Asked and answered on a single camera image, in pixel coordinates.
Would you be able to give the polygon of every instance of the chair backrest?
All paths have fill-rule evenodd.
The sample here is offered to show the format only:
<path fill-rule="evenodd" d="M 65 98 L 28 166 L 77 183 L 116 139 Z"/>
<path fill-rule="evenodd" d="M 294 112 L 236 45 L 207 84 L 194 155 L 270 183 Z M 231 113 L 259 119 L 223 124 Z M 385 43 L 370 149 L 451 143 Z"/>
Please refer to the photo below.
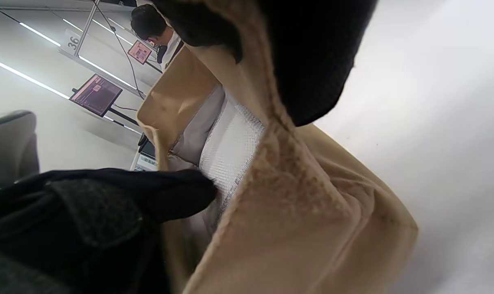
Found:
<path fill-rule="evenodd" d="M 0 187 L 38 173 L 35 128 L 30 111 L 0 115 Z"/>

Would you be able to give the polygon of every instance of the monitor stand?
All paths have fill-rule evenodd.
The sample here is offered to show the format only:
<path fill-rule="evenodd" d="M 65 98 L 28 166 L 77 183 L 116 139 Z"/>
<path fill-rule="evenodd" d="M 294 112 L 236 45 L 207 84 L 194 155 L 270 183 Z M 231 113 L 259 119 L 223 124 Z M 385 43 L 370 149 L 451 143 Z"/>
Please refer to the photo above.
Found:
<path fill-rule="evenodd" d="M 123 119 L 129 121 L 130 123 L 134 123 L 135 125 L 140 126 L 134 119 L 128 117 L 127 115 L 124 115 L 123 113 L 121 113 L 120 111 L 118 111 L 116 109 L 109 108 L 107 111 L 112 112 L 115 115 L 118 115 L 119 117 L 122 117 Z"/>

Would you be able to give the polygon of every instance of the black glove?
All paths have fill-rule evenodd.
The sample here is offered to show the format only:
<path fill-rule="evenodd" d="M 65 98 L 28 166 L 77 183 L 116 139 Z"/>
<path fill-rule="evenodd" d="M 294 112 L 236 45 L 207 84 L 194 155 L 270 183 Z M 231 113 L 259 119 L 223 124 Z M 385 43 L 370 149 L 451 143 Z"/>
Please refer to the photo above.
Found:
<path fill-rule="evenodd" d="M 195 170 L 49 171 L 0 190 L 0 254 L 73 291 L 168 293 L 158 225 L 200 212 L 216 191 Z M 0 292 L 45 292 L 34 275 L 8 276 L 19 280 Z"/>

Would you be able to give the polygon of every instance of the fluorescent light strip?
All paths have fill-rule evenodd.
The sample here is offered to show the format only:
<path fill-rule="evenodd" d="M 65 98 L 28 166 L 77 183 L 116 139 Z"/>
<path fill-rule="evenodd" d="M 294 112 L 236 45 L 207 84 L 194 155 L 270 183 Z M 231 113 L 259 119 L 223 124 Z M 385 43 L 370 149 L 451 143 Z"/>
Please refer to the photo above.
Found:
<path fill-rule="evenodd" d="M 135 129 L 132 129 L 132 128 L 128 127 L 127 125 L 124 125 L 124 128 L 126 128 L 126 129 L 128 129 L 128 130 L 132 130 L 133 132 L 135 132 L 135 133 L 137 133 L 137 134 L 139 134 L 139 135 L 141 135 L 141 134 L 142 134 L 142 133 L 138 132 L 137 130 L 135 130 Z"/>
<path fill-rule="evenodd" d="M 65 21 L 65 22 L 67 22 L 68 24 L 70 24 L 70 25 L 74 26 L 75 28 L 77 28 L 77 27 L 76 27 L 75 25 L 73 25 L 71 22 L 68 22 L 68 21 L 67 21 L 67 20 L 65 20 L 65 19 L 64 19 L 64 21 Z M 30 31 L 34 32 L 35 34 L 37 34 L 37 35 L 41 36 L 42 38 L 44 38 L 44 39 L 46 39 L 46 40 L 50 41 L 51 43 L 53 43 L 53 44 L 55 44 L 55 45 L 57 45 L 57 46 L 59 46 L 59 47 L 60 47 L 60 44 L 59 44 L 59 43 L 57 43 L 57 42 L 53 41 L 52 39 L 49 39 L 47 36 L 43 35 L 43 34 L 42 34 L 42 33 L 40 33 L 39 31 L 36 31 L 36 30 L 34 30 L 33 28 L 30 28 L 29 26 L 27 26 L 26 24 L 23 24 L 23 23 L 21 23 L 21 22 L 20 22 L 20 25 L 22 25 L 22 26 L 23 26 L 23 27 L 25 27 L 25 28 L 28 28 Z M 133 89 L 135 89 L 135 90 L 136 90 L 136 87 L 131 86 L 131 84 L 128 84 L 127 82 L 125 82 L 125 81 L 124 81 L 124 80 L 122 80 L 121 78 L 118 78 L 116 75 L 111 74 L 110 72 L 106 71 L 105 69 L 102 69 L 102 68 L 101 68 L 101 67 L 99 67 L 98 65 L 96 65 L 96 64 L 92 63 L 91 61 L 89 61 L 89 60 L 87 60 L 87 59 L 83 58 L 82 56 L 79 56 L 79 58 L 80 58 L 81 60 L 83 60 L 83 61 L 85 61 L 85 62 L 89 63 L 90 65 L 92 65 L 92 66 L 96 67 L 97 69 L 100 69 L 101 71 L 103 71 L 103 72 L 105 72 L 105 73 L 109 74 L 109 75 L 110 75 L 110 76 L 112 76 L 113 78 L 116 78 L 116 79 L 117 79 L 117 80 L 119 80 L 120 82 L 123 82 L 124 84 L 126 84 L 126 85 L 128 85 L 129 87 L 131 87 L 131 88 L 133 88 Z"/>
<path fill-rule="evenodd" d="M 43 87 L 44 89 L 49 90 L 49 91 L 55 93 L 56 95 L 59 95 L 62 98 L 65 98 L 65 99 L 68 99 L 69 100 L 69 96 L 67 96 L 67 95 L 65 95 L 63 93 L 60 93 L 59 91 L 57 91 L 57 90 L 55 90 L 55 89 L 53 89 L 53 88 L 51 88 L 49 86 L 46 86 L 46 85 L 42 84 L 41 82 L 38 82 L 38 80 L 35 80 L 34 78 L 28 77 L 27 75 L 25 75 L 25 74 L 17 71 L 16 69 L 10 68 L 9 66 L 5 65 L 4 63 L 1 63 L 0 62 L 0 67 L 2 67 L 3 69 L 7 69 L 8 71 L 10 71 L 10 72 L 18 75 L 21 78 L 25 78 L 26 80 L 29 80 L 33 84 L 36 84 L 36 85 L 38 85 L 40 87 Z"/>
<path fill-rule="evenodd" d="M 47 41 L 50 41 L 51 43 L 57 45 L 60 47 L 60 43 L 56 42 L 56 41 L 53 41 L 51 38 L 49 38 L 48 36 L 45 36 L 44 34 L 42 34 L 41 32 L 33 29 L 32 27 L 28 26 L 27 24 L 23 23 L 23 22 L 19 22 L 19 24 L 21 26 L 23 26 L 24 28 L 27 28 L 28 30 L 34 32 L 35 34 L 39 35 L 40 37 L 46 39 Z"/>
<path fill-rule="evenodd" d="M 93 22 L 95 22 L 96 24 L 98 24 L 99 26 L 101 26 L 102 28 L 105 28 L 108 32 L 112 33 L 113 35 L 116 35 L 117 37 L 119 37 L 120 39 L 124 40 L 125 42 L 127 42 L 129 45 L 133 45 L 133 43 L 131 43 L 130 41 L 127 41 L 126 39 L 124 39 L 122 36 L 118 35 L 117 33 L 115 33 L 114 31 L 111 31 L 110 29 L 106 28 L 103 24 L 100 24 L 99 22 L 97 22 L 96 20 L 93 19 Z"/>
<path fill-rule="evenodd" d="M 117 25 L 117 26 L 119 26 L 120 28 L 122 28 L 123 30 L 125 30 L 125 29 L 126 29 L 126 28 L 122 27 L 120 24 L 118 24 L 118 22 L 115 22 L 114 20 L 112 20 L 112 19 L 110 19 L 110 18 L 109 18 L 109 20 L 110 20 L 111 22 L 113 22 L 115 25 Z"/>
<path fill-rule="evenodd" d="M 75 29 L 77 29 L 77 30 L 79 30 L 79 31 L 83 32 L 83 30 L 82 30 L 81 28 L 79 28 L 78 26 L 75 26 L 75 25 L 74 25 L 74 24 L 72 24 L 71 22 L 68 22 L 66 19 L 62 19 L 62 20 L 63 20 L 64 22 L 67 22 L 68 24 L 72 25 L 72 26 L 73 26 L 73 28 L 75 28 Z"/>
<path fill-rule="evenodd" d="M 115 121 L 114 119 L 108 117 L 108 116 L 104 116 L 105 119 L 109 120 L 109 121 Z M 128 129 L 128 130 L 132 130 L 133 132 L 139 134 L 139 135 L 142 135 L 142 133 L 138 132 L 137 130 L 133 129 L 133 128 L 130 128 L 128 127 L 127 125 L 124 125 L 124 128 Z"/>
<path fill-rule="evenodd" d="M 96 67 L 97 69 L 100 69 L 101 71 L 103 71 L 103 72 L 105 72 L 105 73 L 109 74 L 109 75 L 110 75 L 110 76 L 112 76 L 113 78 L 116 78 L 116 79 L 117 79 L 117 80 L 119 80 L 120 82 L 123 82 L 124 84 L 126 84 L 126 85 L 128 85 L 129 87 L 131 87 L 131 88 L 133 88 L 133 89 L 135 89 L 135 90 L 136 90 L 136 87 L 131 86 L 131 84 L 128 84 L 127 82 L 125 82 L 125 81 L 124 81 L 124 80 L 122 80 L 121 78 L 117 77 L 116 75 L 111 74 L 110 72 L 106 71 L 105 69 L 102 69 L 102 68 L 101 68 L 101 67 L 99 67 L 98 65 L 96 65 L 96 64 L 92 63 L 91 61 L 89 61 L 89 60 L 87 60 L 87 59 L 83 58 L 82 56 L 78 56 L 78 57 L 79 57 L 81 60 L 83 60 L 83 61 L 85 61 L 85 62 L 89 63 L 90 65 L 92 65 L 92 66 Z"/>

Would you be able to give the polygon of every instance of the monitor screen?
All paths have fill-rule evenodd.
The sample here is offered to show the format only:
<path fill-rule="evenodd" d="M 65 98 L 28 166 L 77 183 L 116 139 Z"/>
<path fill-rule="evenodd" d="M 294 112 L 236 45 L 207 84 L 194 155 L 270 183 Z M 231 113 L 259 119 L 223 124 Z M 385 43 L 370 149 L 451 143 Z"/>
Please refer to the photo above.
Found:
<path fill-rule="evenodd" d="M 135 58 L 141 64 L 146 63 L 152 50 L 141 41 L 136 41 L 127 54 Z"/>
<path fill-rule="evenodd" d="M 122 89 L 98 74 L 94 74 L 77 93 L 71 96 L 70 100 L 103 117 L 120 93 Z"/>

